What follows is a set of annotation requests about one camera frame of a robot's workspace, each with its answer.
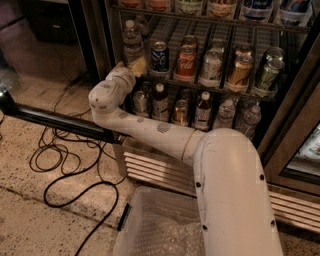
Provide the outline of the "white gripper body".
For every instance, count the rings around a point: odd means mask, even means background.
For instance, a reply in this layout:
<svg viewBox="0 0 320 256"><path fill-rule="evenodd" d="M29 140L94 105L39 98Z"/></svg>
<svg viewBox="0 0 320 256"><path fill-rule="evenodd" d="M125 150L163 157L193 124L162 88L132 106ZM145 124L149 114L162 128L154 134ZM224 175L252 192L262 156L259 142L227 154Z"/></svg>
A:
<svg viewBox="0 0 320 256"><path fill-rule="evenodd" d="M90 91L88 100L93 113L113 112L125 100L136 84L134 73L127 67L113 69Z"/></svg>

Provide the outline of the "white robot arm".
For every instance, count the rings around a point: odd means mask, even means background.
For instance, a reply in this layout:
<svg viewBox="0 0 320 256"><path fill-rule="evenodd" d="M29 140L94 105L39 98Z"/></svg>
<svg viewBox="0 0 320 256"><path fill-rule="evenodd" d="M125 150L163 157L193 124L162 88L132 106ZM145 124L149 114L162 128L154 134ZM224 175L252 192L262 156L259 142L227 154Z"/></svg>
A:
<svg viewBox="0 0 320 256"><path fill-rule="evenodd" d="M136 83L119 64L90 91L95 124L130 135L193 168L207 256L283 256L259 155L242 133L194 128L120 108Z"/></svg>

